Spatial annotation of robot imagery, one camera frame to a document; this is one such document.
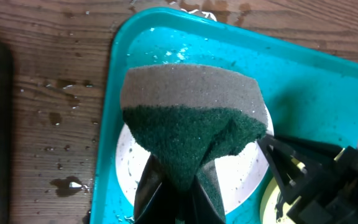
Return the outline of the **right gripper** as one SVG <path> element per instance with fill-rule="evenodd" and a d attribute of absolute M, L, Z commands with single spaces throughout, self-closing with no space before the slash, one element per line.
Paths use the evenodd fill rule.
<path fill-rule="evenodd" d="M 293 222 L 358 224 L 357 150 L 290 136 L 266 135 L 257 143 Z"/>

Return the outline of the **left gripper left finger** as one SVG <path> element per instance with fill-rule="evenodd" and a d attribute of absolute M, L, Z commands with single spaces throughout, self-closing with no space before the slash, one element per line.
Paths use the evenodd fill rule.
<path fill-rule="evenodd" d="M 135 224 L 174 224 L 177 192 L 167 179 L 163 167 L 150 155 L 135 193 Z"/>

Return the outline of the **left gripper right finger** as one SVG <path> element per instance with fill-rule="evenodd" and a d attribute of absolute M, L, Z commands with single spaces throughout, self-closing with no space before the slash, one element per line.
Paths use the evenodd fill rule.
<path fill-rule="evenodd" d="M 225 224 L 216 165 L 208 162 L 195 175 L 185 200 L 184 223 Z"/>

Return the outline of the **pink speckled plate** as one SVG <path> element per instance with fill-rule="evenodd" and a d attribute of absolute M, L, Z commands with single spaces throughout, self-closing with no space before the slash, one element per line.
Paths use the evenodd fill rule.
<path fill-rule="evenodd" d="M 116 147 L 115 168 L 119 186 L 131 205 L 149 156 L 124 125 Z M 237 156 L 216 159 L 215 165 L 226 215 L 253 194 L 269 168 L 256 142 L 248 143 Z"/>

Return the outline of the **green scrub sponge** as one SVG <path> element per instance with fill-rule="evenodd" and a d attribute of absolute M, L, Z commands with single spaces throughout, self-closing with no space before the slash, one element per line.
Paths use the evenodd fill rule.
<path fill-rule="evenodd" d="M 173 186 L 184 192 L 198 179 L 223 216 L 214 160 L 265 136 L 257 81 L 206 65 L 136 67 L 125 75 L 120 105 L 136 143 L 157 158 Z"/>

